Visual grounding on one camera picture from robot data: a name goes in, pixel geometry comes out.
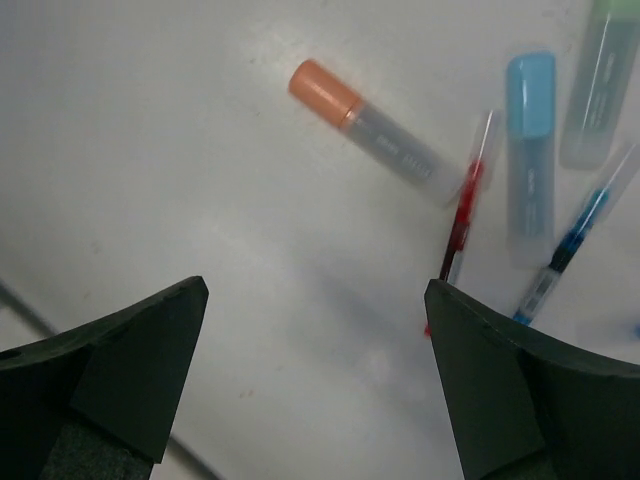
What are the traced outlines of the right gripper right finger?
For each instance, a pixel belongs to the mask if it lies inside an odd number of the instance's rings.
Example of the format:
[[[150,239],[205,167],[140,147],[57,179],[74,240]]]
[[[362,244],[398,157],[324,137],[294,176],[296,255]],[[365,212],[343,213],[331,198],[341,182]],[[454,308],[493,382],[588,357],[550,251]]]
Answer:
[[[424,301],[465,478],[638,478],[638,365],[521,325],[441,280]]]

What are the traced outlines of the orange cap highlighter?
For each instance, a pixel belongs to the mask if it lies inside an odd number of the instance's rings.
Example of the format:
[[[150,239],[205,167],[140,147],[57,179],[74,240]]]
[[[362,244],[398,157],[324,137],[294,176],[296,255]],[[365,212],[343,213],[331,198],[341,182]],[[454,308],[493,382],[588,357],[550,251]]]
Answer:
[[[392,120],[312,59],[293,73],[289,93],[432,201],[446,205],[464,174],[439,151]]]

